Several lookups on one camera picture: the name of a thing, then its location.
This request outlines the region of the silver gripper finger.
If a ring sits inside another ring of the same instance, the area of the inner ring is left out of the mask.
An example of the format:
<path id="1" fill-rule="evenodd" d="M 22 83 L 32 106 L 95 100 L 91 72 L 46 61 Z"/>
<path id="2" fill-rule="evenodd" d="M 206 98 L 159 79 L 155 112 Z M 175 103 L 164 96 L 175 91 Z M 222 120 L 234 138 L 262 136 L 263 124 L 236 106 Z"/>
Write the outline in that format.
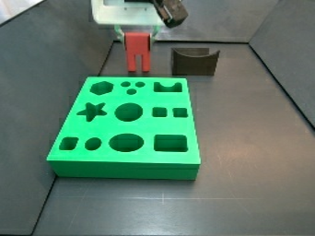
<path id="1" fill-rule="evenodd" d="M 122 30 L 120 25 L 115 25 L 115 33 L 116 33 L 118 39 L 120 41 L 124 41 L 124 32 Z"/>
<path id="2" fill-rule="evenodd" d="M 155 42 L 159 31 L 160 31 L 160 26 L 152 26 L 152 32 L 150 34 L 150 42 Z"/>

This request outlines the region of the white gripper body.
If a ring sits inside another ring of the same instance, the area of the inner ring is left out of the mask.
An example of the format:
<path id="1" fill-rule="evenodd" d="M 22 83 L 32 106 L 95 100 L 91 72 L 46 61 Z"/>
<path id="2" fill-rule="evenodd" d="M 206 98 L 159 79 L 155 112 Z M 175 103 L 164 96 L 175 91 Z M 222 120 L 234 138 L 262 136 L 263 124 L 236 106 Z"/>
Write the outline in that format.
<path id="1" fill-rule="evenodd" d="M 92 17 L 100 25 L 163 26 L 151 3 L 91 0 Z"/>

